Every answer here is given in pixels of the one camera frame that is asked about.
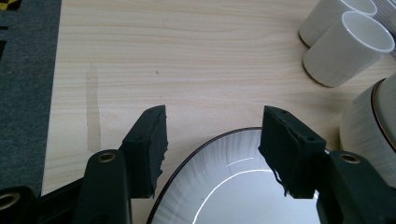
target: white cup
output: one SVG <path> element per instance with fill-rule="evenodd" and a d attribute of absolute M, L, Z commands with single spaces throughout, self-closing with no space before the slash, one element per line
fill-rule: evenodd
<path fill-rule="evenodd" d="M 311 47 L 347 11 L 373 17 L 377 9 L 372 0 L 320 0 L 300 27 L 301 39 Z"/>
<path fill-rule="evenodd" d="M 317 82 L 336 87 L 395 48 L 393 37 L 378 21 L 348 11 L 304 56 L 304 67 Z"/>

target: wood grain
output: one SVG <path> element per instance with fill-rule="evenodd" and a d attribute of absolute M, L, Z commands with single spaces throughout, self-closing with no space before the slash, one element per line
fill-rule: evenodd
<path fill-rule="evenodd" d="M 261 126 L 264 105 L 289 110 L 338 149 L 343 109 L 396 62 L 386 57 L 338 88 L 319 85 L 298 36 L 316 2 L 64 0 L 44 193 L 82 177 L 94 151 L 118 148 L 155 105 L 167 106 L 170 143 L 156 195 L 207 140 Z M 133 200 L 135 223 L 154 202 Z"/>

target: bowl rim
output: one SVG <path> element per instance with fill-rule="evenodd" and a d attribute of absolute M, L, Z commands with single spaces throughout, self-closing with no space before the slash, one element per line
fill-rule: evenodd
<path fill-rule="evenodd" d="M 213 142 L 219 140 L 220 138 L 233 134 L 233 133 L 240 133 L 240 132 L 245 132 L 245 131 L 258 131 L 261 130 L 262 127 L 248 127 L 248 128 L 242 128 L 242 129 L 236 129 L 233 131 L 229 131 L 227 133 L 223 133 L 221 135 L 218 135 L 212 139 L 210 139 L 209 141 L 205 142 L 203 145 L 201 145 L 200 147 L 198 147 L 197 149 L 195 149 L 190 155 L 189 157 L 187 157 L 186 160 L 184 160 L 177 168 L 176 170 L 172 173 L 171 177 L 169 177 L 168 181 L 166 182 L 166 184 L 163 186 L 163 189 L 161 190 L 160 195 L 158 195 L 157 200 L 155 201 L 155 204 L 152 206 L 151 212 L 149 213 L 148 216 L 148 221 L 147 224 L 151 224 L 155 213 L 157 212 L 158 207 L 160 206 L 161 201 L 163 200 L 163 196 L 165 195 L 166 191 L 168 191 L 169 187 L 171 186 L 172 182 L 175 180 L 176 176 L 178 175 L 178 173 L 180 173 L 180 171 L 183 169 L 183 167 L 187 164 L 187 162 L 189 162 L 196 154 L 198 154 L 201 150 L 203 150 L 205 147 L 207 147 L 208 145 L 212 144 Z"/>
<path fill-rule="evenodd" d="M 376 93 L 377 93 L 379 87 L 381 86 L 381 84 L 384 82 L 384 80 L 385 80 L 385 78 L 379 80 L 373 86 L 372 93 L 371 93 L 371 99 L 370 99 L 371 107 L 372 107 L 375 123 L 377 124 L 379 131 L 382 133 L 385 140 L 388 142 L 390 148 L 393 149 L 393 152 L 396 153 L 396 143 L 392 142 L 392 139 L 390 138 L 389 134 L 385 130 L 384 126 L 382 125 L 381 118 L 378 116 L 378 109 L 377 109 L 376 101 L 375 101 Z"/>

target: light wood tabletop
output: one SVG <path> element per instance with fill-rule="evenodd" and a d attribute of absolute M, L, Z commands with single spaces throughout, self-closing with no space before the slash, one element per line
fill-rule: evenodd
<path fill-rule="evenodd" d="M 265 105 L 289 110 L 339 148 L 346 105 L 396 71 L 387 56 L 338 88 L 304 70 L 299 26 L 318 0 L 63 0 L 43 193 L 119 148 L 142 112 L 166 105 L 169 149 L 158 196 L 211 138 L 261 126 Z M 146 223 L 155 199 L 133 199 Z"/>

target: white plate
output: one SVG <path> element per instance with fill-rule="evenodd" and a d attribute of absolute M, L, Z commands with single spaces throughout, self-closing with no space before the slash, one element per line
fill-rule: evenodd
<path fill-rule="evenodd" d="M 316 199 L 284 197 L 258 150 L 261 133 L 233 131 L 195 150 L 166 183 L 148 223 L 319 223 Z"/>

